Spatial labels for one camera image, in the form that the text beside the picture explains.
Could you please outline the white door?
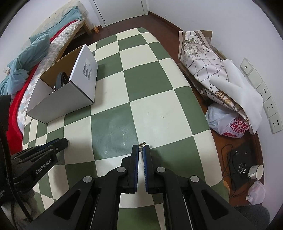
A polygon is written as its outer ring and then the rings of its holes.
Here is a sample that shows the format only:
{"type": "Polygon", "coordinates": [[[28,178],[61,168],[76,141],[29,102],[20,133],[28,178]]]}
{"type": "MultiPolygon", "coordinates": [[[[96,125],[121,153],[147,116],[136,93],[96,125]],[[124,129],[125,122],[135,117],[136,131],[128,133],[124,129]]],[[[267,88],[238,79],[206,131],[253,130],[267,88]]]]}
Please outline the white door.
{"type": "Polygon", "coordinates": [[[148,14],[144,0],[94,0],[90,3],[102,27],[148,14]]]}

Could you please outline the green white checkered tablecloth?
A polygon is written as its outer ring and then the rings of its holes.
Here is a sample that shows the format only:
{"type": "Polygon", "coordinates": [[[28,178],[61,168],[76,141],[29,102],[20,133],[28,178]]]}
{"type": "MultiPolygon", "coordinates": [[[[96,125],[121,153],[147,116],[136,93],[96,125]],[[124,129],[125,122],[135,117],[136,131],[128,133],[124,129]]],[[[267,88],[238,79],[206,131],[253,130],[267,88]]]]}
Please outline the green white checkered tablecloth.
{"type": "Polygon", "coordinates": [[[84,175],[103,176],[145,142],[177,175],[197,175],[224,199],[217,150],[189,83],[148,31],[136,28],[89,46],[98,61],[95,102],[48,124],[27,117],[24,146],[57,137],[69,147],[34,187],[48,207],[84,175]]]}

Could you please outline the small silver earring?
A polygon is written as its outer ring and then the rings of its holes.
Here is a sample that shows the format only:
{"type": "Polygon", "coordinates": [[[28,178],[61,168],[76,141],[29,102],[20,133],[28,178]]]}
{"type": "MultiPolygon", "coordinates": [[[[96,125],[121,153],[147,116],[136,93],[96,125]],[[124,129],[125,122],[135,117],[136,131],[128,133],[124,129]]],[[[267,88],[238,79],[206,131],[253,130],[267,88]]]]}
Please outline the small silver earring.
{"type": "Polygon", "coordinates": [[[143,147],[146,145],[146,142],[142,142],[140,144],[138,144],[139,147],[139,152],[143,152],[143,147]]]}

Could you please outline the white cloth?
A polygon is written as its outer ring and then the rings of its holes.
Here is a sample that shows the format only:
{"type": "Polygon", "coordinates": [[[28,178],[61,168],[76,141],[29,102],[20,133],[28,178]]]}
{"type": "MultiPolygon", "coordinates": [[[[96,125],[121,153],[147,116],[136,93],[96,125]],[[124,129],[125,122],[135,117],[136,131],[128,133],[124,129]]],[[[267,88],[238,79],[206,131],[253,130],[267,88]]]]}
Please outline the white cloth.
{"type": "Polygon", "coordinates": [[[232,60],[223,60],[223,65],[228,79],[212,77],[211,82],[242,108],[249,120],[249,132],[254,135],[262,121],[263,98],[232,60]]]}

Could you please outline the wooden bed frame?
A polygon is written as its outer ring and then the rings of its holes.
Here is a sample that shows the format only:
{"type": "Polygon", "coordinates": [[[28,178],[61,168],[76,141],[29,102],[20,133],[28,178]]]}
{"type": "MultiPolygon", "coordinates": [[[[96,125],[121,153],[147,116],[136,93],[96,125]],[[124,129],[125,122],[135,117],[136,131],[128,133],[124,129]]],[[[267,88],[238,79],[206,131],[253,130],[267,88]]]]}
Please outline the wooden bed frame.
{"type": "Polygon", "coordinates": [[[52,44],[55,44],[58,49],[53,63],[58,61],[63,56],[63,53],[72,40],[83,34],[92,34],[92,31],[86,24],[86,21],[77,20],[66,26],[52,42],[52,44]]]}

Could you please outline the white cardboard box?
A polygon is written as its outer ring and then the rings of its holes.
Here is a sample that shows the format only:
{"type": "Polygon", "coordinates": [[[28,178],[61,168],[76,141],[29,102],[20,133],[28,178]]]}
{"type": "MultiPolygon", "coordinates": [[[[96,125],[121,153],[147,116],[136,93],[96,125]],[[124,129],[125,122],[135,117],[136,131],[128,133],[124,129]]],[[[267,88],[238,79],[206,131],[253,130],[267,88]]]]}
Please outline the white cardboard box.
{"type": "Polygon", "coordinates": [[[87,45],[62,57],[38,79],[26,115],[42,123],[94,103],[98,63],[87,45]],[[55,89],[57,75],[65,72],[69,82],[55,89]]]}

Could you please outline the white red plastic bag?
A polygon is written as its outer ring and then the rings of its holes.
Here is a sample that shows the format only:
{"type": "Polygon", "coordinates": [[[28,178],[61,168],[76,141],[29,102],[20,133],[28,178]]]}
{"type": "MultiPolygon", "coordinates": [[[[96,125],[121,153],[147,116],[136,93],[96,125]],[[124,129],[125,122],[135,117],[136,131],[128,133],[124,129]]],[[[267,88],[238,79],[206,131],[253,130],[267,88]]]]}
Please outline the white red plastic bag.
{"type": "Polygon", "coordinates": [[[249,130],[242,116],[218,103],[208,106],[205,118],[212,130],[226,137],[239,139],[249,130]]]}

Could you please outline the floral folded bedding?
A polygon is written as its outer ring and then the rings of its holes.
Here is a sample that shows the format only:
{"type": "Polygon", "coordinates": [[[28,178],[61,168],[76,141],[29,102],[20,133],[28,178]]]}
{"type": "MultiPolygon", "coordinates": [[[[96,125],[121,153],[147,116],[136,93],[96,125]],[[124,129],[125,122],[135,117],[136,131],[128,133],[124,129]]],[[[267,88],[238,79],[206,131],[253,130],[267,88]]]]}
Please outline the floral folded bedding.
{"type": "Polygon", "coordinates": [[[225,56],[211,45],[212,31],[180,31],[178,37],[181,67],[188,73],[190,81],[202,97],[238,113],[248,122],[244,110],[211,81],[213,77],[228,80],[223,65],[225,56]]]}

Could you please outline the small white plastic bag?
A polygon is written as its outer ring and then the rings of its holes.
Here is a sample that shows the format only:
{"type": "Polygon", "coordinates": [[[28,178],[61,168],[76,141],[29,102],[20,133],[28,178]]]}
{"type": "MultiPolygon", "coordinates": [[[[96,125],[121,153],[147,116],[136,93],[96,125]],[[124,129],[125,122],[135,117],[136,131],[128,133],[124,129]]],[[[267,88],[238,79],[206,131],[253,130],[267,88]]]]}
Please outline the small white plastic bag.
{"type": "Polygon", "coordinates": [[[258,205],[263,202],[265,194],[264,185],[260,181],[255,181],[248,190],[246,200],[249,201],[251,205],[258,205]]]}

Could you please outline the white mug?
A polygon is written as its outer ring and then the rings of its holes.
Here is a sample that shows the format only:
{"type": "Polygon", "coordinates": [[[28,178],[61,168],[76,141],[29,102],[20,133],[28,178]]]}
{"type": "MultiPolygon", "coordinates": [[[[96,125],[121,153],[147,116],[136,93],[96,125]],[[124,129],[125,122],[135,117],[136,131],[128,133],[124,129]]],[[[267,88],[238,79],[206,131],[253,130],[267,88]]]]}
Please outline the white mug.
{"type": "Polygon", "coordinates": [[[264,173],[264,166],[260,165],[253,165],[250,167],[248,172],[248,177],[252,180],[260,180],[264,173]]]}

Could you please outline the white wall socket strip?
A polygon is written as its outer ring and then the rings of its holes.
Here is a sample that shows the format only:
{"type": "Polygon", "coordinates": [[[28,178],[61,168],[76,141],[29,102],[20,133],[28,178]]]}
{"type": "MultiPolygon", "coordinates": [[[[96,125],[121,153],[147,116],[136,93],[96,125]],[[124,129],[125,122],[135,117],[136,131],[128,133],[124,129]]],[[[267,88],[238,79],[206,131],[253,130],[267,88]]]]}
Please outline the white wall socket strip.
{"type": "Polygon", "coordinates": [[[246,57],[241,62],[240,68],[263,99],[263,109],[268,118],[272,134],[282,131],[281,116],[262,77],[246,57]]]}

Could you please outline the red bed blanket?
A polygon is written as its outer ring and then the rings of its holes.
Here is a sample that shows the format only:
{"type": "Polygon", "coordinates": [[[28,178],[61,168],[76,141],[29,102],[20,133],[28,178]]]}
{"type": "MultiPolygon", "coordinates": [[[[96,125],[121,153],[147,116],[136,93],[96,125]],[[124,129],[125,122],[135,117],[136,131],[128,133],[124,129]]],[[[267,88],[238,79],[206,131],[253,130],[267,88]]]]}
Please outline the red bed blanket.
{"type": "MultiPolygon", "coordinates": [[[[68,26],[70,23],[65,25],[62,29],[60,29],[55,35],[58,35],[59,32],[61,32],[66,26],[68,26]]],[[[20,152],[22,150],[22,139],[23,134],[20,133],[19,128],[16,126],[16,112],[18,110],[18,106],[20,103],[20,96],[23,96],[24,90],[27,88],[28,83],[31,81],[31,77],[34,75],[36,71],[36,67],[38,67],[39,63],[33,67],[33,69],[29,73],[29,77],[27,78],[26,83],[22,87],[20,91],[18,91],[10,105],[9,108],[9,128],[6,132],[7,135],[7,141],[10,149],[10,154],[13,155],[17,152],[20,152]]]]}

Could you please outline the teal quilted duvet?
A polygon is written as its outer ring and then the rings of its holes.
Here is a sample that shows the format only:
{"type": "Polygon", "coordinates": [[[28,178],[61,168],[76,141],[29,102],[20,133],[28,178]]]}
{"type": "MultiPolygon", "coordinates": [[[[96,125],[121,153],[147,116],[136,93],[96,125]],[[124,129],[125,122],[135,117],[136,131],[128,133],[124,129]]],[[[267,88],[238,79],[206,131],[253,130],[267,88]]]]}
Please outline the teal quilted duvet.
{"type": "Polygon", "coordinates": [[[65,25],[75,20],[82,20],[78,6],[71,7],[53,26],[48,25],[43,32],[30,37],[31,45],[8,64],[10,71],[1,82],[1,96],[15,95],[22,89],[30,71],[48,54],[51,38],[65,25]]]}

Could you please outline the orange bottle on floor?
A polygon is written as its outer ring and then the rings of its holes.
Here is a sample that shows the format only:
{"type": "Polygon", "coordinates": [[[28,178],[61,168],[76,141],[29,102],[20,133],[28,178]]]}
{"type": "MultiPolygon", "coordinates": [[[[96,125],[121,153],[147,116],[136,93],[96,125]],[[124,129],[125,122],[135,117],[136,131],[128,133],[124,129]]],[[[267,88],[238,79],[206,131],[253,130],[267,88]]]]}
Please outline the orange bottle on floor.
{"type": "Polygon", "coordinates": [[[93,24],[93,27],[94,27],[95,33],[99,33],[99,28],[95,24],[93,24]]]}

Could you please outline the grey checkered mattress sheet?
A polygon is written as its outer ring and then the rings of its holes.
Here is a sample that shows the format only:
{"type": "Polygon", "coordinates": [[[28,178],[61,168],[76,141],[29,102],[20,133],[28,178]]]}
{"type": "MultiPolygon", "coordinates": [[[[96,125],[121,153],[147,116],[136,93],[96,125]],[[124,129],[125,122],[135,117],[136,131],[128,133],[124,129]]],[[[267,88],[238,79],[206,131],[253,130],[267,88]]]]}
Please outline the grey checkered mattress sheet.
{"type": "Polygon", "coordinates": [[[56,59],[59,58],[59,53],[67,45],[67,42],[71,41],[71,38],[76,34],[76,30],[81,25],[82,21],[77,20],[66,26],[58,35],[55,35],[55,38],[51,41],[47,55],[39,62],[34,75],[31,77],[31,81],[24,90],[23,96],[20,96],[20,103],[16,112],[16,126],[19,128],[21,134],[24,133],[28,104],[39,77],[56,62],[56,59]]]}

